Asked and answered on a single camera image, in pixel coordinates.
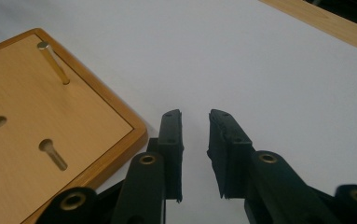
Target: wooden board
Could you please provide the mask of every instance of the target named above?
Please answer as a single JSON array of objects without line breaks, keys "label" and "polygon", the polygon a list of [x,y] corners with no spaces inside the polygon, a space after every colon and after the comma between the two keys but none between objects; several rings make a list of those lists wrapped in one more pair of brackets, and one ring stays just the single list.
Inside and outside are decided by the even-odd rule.
[{"label": "wooden board", "polygon": [[260,0],[357,47],[357,24],[303,0]]},{"label": "wooden board", "polygon": [[[53,47],[63,85],[37,48]],[[0,223],[34,223],[64,189],[98,187],[146,142],[141,120],[41,29],[0,44]],[[50,140],[59,167],[40,143]]]}]

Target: wooden border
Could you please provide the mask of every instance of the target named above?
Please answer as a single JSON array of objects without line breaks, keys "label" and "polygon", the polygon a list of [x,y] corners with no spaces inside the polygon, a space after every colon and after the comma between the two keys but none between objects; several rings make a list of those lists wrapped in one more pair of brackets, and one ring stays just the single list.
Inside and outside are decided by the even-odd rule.
[{"label": "wooden border", "polygon": [[303,0],[260,0],[357,47],[357,24]]},{"label": "wooden border", "polygon": [[[22,40],[29,35],[37,35],[40,39],[48,41],[49,44],[53,46],[55,53],[76,71],[76,73],[132,127],[130,133],[123,137],[113,147],[109,148],[97,161],[72,180],[60,192],[73,187],[89,187],[95,189],[145,145],[147,142],[146,127],[138,116],[104,84],[102,84],[102,82],[95,77],[88,68],[80,63],[61,44],[42,29],[36,28],[14,36],[0,43],[0,49]],[[35,223],[37,218],[50,203],[50,200],[34,211],[34,213],[27,217],[22,223]]]}]

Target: white surface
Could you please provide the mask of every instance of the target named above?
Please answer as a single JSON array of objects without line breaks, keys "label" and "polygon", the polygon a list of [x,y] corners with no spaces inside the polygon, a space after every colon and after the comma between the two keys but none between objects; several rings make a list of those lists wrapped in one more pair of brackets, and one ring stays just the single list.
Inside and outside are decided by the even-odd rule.
[{"label": "white surface", "polygon": [[206,155],[212,108],[314,188],[357,184],[353,46],[255,0],[0,0],[0,42],[35,27],[141,115],[151,137],[163,113],[181,109],[184,200],[168,202],[167,223],[248,223],[243,200],[219,198]]}]

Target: wooden tray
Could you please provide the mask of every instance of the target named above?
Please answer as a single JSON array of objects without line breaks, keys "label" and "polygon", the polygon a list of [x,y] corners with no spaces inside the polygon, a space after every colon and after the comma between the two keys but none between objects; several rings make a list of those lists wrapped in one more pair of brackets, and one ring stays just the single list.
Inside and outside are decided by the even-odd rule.
[{"label": "wooden tray", "polygon": [[[42,41],[69,84],[37,47]],[[34,223],[62,190],[97,188],[147,140],[141,120],[41,29],[0,43],[0,121],[4,224]]]}]

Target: white table surface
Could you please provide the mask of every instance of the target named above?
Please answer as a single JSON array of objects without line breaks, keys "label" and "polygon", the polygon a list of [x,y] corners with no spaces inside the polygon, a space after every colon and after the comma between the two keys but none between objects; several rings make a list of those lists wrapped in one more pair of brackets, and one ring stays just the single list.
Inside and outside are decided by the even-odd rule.
[{"label": "white table surface", "polygon": [[135,110],[150,137],[163,113],[182,111],[184,200],[167,203],[167,223],[248,223],[244,200],[219,198],[206,155],[212,108],[314,188],[357,184],[357,48],[302,21],[256,0],[0,0],[0,42],[35,27]]}]

